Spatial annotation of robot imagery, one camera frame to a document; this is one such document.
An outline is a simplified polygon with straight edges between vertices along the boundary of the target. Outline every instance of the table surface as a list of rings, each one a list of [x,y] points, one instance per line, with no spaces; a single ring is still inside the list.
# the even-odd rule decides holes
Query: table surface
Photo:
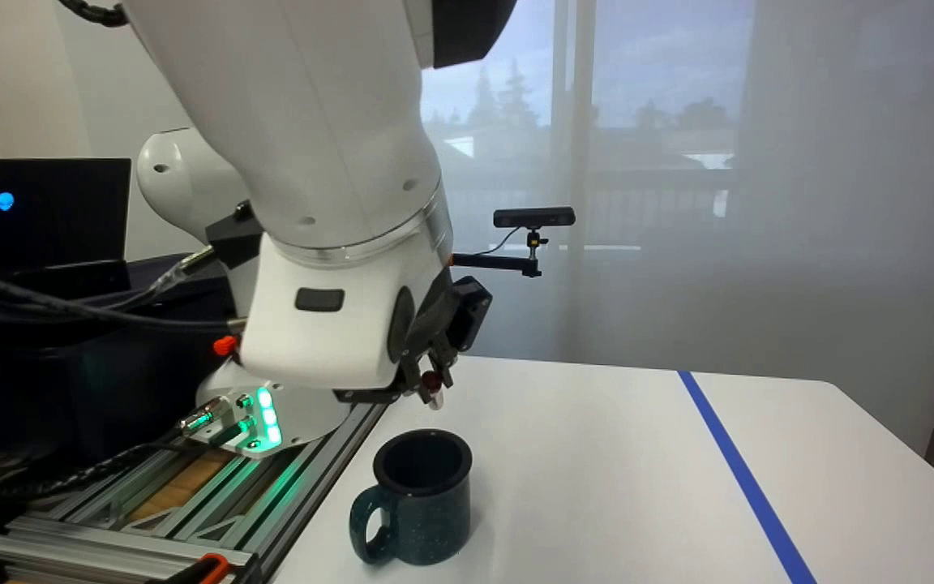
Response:
[[[915,451],[830,383],[694,380],[461,360],[441,412],[402,399],[383,415],[276,581],[934,581],[934,470]],[[366,568],[347,509],[409,428],[467,438],[473,532],[441,565]]]

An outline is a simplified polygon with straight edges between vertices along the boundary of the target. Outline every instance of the mug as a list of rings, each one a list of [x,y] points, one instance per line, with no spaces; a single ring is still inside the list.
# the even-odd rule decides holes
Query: mug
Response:
[[[366,565],[402,558],[438,565],[470,535],[470,448],[464,438],[422,428],[386,441],[373,457],[376,487],[350,506],[350,542]]]

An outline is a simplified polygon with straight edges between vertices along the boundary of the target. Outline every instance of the mug handle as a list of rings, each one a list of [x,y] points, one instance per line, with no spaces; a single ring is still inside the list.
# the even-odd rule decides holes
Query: mug handle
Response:
[[[357,503],[350,503],[350,519],[347,519],[347,532],[350,532],[350,545],[357,548],[357,555],[366,565],[383,565],[389,558],[396,558],[396,542],[392,542],[392,496],[379,487],[370,487],[357,496]],[[366,542],[366,522],[370,516],[379,509],[383,526],[379,532]]]

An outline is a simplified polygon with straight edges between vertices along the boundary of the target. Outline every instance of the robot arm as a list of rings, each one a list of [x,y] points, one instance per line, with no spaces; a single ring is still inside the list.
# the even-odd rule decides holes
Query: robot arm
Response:
[[[246,393],[269,393],[272,406],[302,393],[331,402],[334,389],[412,389],[422,357],[448,380],[470,341],[464,315],[483,315],[486,295],[448,276],[451,221],[418,120],[418,68],[483,55],[512,3],[123,0],[123,10],[266,230],[240,373],[221,376],[269,380]],[[337,425],[334,412],[230,402],[211,419],[250,422],[234,444],[269,454],[311,438],[302,428]]]

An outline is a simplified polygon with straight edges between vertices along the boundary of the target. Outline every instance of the blue tape line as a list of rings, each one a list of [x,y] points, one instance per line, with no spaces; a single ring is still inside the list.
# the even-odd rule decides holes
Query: blue tape line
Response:
[[[778,519],[778,513],[772,509],[772,503],[765,500],[756,474],[749,470],[746,457],[736,451],[726,425],[720,422],[717,409],[707,402],[704,389],[697,386],[691,370],[681,370],[681,380],[707,425],[707,432],[713,435],[713,441],[720,444],[720,454],[726,461],[726,467],[733,470],[736,487],[746,493],[772,552],[778,555],[782,568],[788,571],[788,581],[795,584],[814,584],[814,571],[804,565],[801,552],[795,548],[785,522]]]

